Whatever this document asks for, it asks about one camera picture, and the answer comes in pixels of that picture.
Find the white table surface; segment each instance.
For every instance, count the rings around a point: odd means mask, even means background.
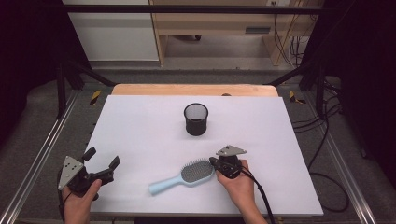
[[[207,130],[191,136],[183,110],[191,103],[209,110]],[[102,186],[92,212],[122,216],[235,216],[239,211],[216,176],[194,188],[182,185],[156,196],[149,184],[179,174],[188,162],[217,157],[226,145],[241,147],[276,216],[320,216],[317,194],[280,97],[107,97],[87,149],[97,153],[87,171],[107,168],[118,155],[115,181]],[[266,209],[255,186],[256,204]]]

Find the metal frame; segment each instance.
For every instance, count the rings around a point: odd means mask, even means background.
[[[53,5],[41,4],[48,10],[74,13],[219,13],[219,14],[333,14],[341,8],[324,7],[246,7],[246,6],[163,6],[163,5]]]
[[[314,106],[315,100],[313,99],[314,98],[313,93],[310,91],[309,92],[304,91],[304,96],[312,112],[315,115],[317,115]],[[326,130],[326,124],[320,125],[320,129],[324,135]],[[334,166],[337,169],[338,174],[340,175],[341,181],[343,182],[343,185],[346,188],[346,192],[356,210],[356,214],[361,220],[361,223],[375,224],[376,221],[373,212],[371,211],[368,203],[364,199],[364,196],[361,193],[361,189],[359,188],[358,183],[353,177],[353,174],[350,172],[347,163],[344,161],[344,158],[341,155],[338,146],[335,144],[331,132],[328,132],[327,134],[326,143],[328,144],[329,147],[329,153],[332,158],[332,162],[334,163]]]
[[[44,167],[44,164],[49,154],[51,153],[53,146],[55,145],[56,140],[58,139],[64,127],[64,124],[67,121],[67,118],[69,117],[73,109],[78,95],[79,91],[72,91],[68,99],[67,108],[65,109],[64,114],[59,119],[57,119],[52,126],[52,129],[49,132],[46,141],[44,142],[37,156],[35,157],[35,161],[33,162],[20,187],[12,198],[12,201],[9,203],[8,207],[0,217],[0,223],[14,223],[17,219],[18,214],[20,213],[24,203],[26,202],[26,199],[34,186],[35,181],[38,179],[38,176],[42,168]]]

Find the light blue hairbrush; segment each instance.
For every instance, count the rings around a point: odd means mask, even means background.
[[[186,164],[179,175],[151,184],[148,190],[152,195],[155,195],[179,184],[195,187],[207,181],[214,173],[215,169],[210,161],[200,159]]]

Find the wall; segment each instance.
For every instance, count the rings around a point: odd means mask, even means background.
[[[64,0],[64,4],[148,5],[147,0]],[[90,61],[158,61],[149,14],[69,13]]]

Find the hand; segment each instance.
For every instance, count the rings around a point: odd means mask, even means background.
[[[242,166],[248,169],[248,161],[241,162]],[[216,171],[216,175],[247,224],[267,223],[254,201],[254,182],[250,177],[241,173],[237,178],[229,179],[219,171]]]
[[[248,161],[241,160],[242,166],[248,169]],[[227,189],[233,203],[239,208],[254,202],[254,183],[247,175],[241,173],[235,179],[229,179],[216,171],[218,181]]]
[[[64,187],[62,197],[64,200],[64,223],[87,224],[90,223],[91,203],[99,188],[102,180],[95,180],[88,191],[81,198],[71,193],[69,187]]]

